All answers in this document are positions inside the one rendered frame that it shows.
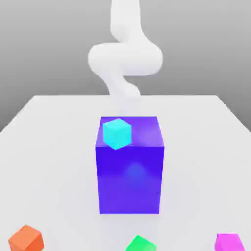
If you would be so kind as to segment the small green cube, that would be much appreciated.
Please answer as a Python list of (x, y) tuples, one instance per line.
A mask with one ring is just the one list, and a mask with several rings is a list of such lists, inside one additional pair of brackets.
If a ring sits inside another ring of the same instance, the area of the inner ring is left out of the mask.
[(157, 246), (147, 239), (137, 235), (125, 251), (156, 251)]

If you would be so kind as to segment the large blue box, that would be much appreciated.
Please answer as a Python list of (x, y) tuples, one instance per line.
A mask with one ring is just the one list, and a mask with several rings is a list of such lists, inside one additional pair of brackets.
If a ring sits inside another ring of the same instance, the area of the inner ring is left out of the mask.
[(130, 145), (114, 150), (103, 140), (102, 116), (95, 145), (101, 214), (157, 214), (160, 208), (164, 142), (156, 116), (121, 119), (132, 126)]

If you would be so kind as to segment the small orange cube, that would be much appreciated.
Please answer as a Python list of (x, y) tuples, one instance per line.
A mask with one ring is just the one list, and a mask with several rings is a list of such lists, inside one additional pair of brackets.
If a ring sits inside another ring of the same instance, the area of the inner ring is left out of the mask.
[(44, 241), (42, 233), (24, 225), (8, 240), (11, 251), (42, 251)]

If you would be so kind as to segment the small magenta cube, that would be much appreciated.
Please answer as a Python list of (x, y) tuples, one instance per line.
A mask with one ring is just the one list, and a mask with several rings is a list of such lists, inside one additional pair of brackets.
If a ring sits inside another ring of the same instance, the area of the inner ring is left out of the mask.
[(214, 251), (246, 251), (238, 234), (217, 234)]

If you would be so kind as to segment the small cyan cube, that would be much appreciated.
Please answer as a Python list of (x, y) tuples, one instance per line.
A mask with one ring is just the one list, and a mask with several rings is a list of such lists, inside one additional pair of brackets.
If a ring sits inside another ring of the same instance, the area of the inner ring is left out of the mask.
[(104, 122), (102, 129), (103, 141), (114, 150), (132, 142), (132, 125), (120, 118)]

